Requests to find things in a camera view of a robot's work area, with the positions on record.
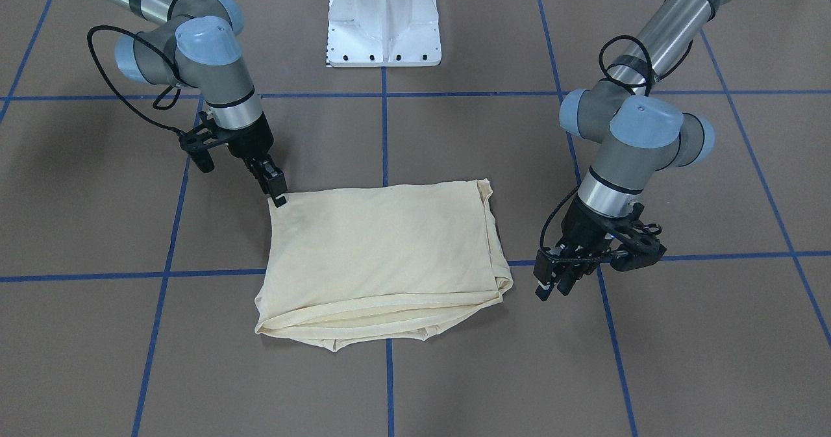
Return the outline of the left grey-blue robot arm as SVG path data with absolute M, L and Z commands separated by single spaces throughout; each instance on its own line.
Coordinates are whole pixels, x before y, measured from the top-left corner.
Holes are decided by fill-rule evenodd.
M 563 204 L 562 236 L 547 247 L 543 228 L 534 275 L 536 295 L 569 295 L 576 281 L 607 262 L 617 271 L 646 268 L 667 250 L 659 224 L 641 220 L 639 198 L 652 175 L 689 167 L 706 158 L 715 143 L 712 124 L 686 114 L 653 89 L 685 60 L 695 35 L 731 0 L 664 0 L 639 34 L 626 41 L 610 64 L 599 53 L 602 78 L 593 88 L 567 94 L 559 123 L 576 138 L 599 144 L 582 182 Z

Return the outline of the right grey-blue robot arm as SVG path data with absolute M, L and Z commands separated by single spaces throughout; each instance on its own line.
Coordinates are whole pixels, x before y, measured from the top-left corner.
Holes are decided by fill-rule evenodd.
M 214 170 L 210 150 L 226 146 L 244 162 L 275 207 L 285 204 L 287 182 L 269 152 L 273 135 L 247 70 L 237 35 L 244 18 L 234 0 L 110 0 L 153 31 L 121 31 L 116 64 L 128 79 L 179 93 L 195 88 L 207 111 L 190 131 L 169 127 L 179 147 L 203 173 Z

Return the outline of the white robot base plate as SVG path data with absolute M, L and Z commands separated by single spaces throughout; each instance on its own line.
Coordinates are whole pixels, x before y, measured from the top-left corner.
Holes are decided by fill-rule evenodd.
M 329 67 L 431 67 L 442 54 L 437 0 L 329 0 Z

